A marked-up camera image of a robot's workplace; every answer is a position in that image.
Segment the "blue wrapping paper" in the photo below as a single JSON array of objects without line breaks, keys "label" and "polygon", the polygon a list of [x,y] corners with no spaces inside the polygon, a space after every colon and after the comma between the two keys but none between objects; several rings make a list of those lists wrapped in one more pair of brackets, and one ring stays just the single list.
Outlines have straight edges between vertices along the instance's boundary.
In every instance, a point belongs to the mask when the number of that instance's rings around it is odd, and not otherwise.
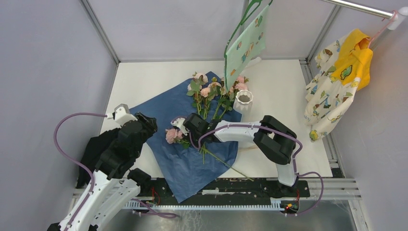
[{"label": "blue wrapping paper", "polygon": [[182,203],[207,184],[224,174],[235,162],[238,142],[206,143],[210,152],[202,155],[197,149],[182,144],[169,144],[165,130],[176,117],[187,117],[196,109],[192,97],[187,96],[187,79],[175,87],[133,107],[132,114],[140,112],[156,118],[157,132],[147,140],[154,157],[176,201]]}]

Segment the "separated pink rose stem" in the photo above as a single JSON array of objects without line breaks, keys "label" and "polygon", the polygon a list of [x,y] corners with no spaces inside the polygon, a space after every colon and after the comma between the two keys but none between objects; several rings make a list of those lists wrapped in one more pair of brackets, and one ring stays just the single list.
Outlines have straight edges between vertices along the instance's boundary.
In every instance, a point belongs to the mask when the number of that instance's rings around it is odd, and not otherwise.
[{"label": "separated pink rose stem", "polygon": [[[169,144],[174,144],[178,143],[183,146],[184,149],[188,149],[190,146],[194,147],[192,141],[187,141],[187,135],[184,135],[179,128],[170,128],[166,129],[166,141]],[[247,180],[250,180],[254,182],[253,178],[250,178],[249,176],[245,175],[244,173],[238,171],[234,167],[232,167],[230,164],[228,164],[226,161],[222,160],[212,152],[210,152],[205,145],[202,145],[201,148],[198,149],[199,154],[202,155],[203,157],[203,163],[205,163],[205,155],[209,154],[213,158],[215,158],[217,161],[221,162],[224,166],[228,167],[229,169],[232,169],[234,172],[238,173],[239,175],[243,176]]]}]

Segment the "pink flower bunch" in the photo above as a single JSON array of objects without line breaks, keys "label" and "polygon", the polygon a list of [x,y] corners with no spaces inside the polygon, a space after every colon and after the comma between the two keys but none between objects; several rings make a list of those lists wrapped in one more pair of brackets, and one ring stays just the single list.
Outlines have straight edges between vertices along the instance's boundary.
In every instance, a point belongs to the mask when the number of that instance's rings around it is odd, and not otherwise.
[{"label": "pink flower bunch", "polygon": [[248,89],[247,82],[249,82],[247,77],[238,76],[227,89],[223,79],[219,80],[217,77],[209,79],[208,74],[195,72],[187,86],[186,95],[192,97],[192,106],[203,119],[208,118],[212,103],[216,103],[212,118],[221,119],[226,112],[232,110],[238,92]]}]

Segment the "cream ribbon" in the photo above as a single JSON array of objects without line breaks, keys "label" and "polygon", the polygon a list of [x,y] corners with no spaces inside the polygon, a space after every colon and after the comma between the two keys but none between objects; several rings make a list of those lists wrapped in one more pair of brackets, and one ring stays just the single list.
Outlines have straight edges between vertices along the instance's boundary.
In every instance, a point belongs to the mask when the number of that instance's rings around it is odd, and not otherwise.
[{"label": "cream ribbon", "polygon": [[241,153],[241,152],[246,152],[246,151],[249,151],[249,150],[257,150],[257,149],[258,149],[258,147],[256,145],[253,145],[251,147],[246,147],[246,148],[240,147],[238,149],[238,152]]}]

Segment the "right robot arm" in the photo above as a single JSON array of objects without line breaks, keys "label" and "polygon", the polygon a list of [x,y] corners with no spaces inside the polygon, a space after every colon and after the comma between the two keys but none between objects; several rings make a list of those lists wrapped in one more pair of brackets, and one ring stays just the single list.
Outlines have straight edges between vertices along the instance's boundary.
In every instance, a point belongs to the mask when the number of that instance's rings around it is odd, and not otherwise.
[{"label": "right robot arm", "polygon": [[197,149],[206,142],[246,142],[253,143],[264,156],[276,165],[278,191],[283,196],[291,196],[297,191],[296,155],[303,145],[297,135],[276,118],[266,115],[256,122],[230,122],[215,119],[205,121],[192,113],[178,125],[188,135]]}]

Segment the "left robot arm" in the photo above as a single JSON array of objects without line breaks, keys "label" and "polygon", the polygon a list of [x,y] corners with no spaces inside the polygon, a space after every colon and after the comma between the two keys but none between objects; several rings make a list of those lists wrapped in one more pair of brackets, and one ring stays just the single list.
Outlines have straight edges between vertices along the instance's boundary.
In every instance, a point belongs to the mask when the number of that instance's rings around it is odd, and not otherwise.
[{"label": "left robot arm", "polygon": [[117,137],[102,152],[95,170],[73,160],[90,176],[90,182],[79,201],[50,231],[96,231],[107,224],[133,197],[151,191],[151,176],[139,168],[131,170],[140,157],[145,142],[157,132],[157,120],[142,113],[128,111],[106,115],[121,128]]}]

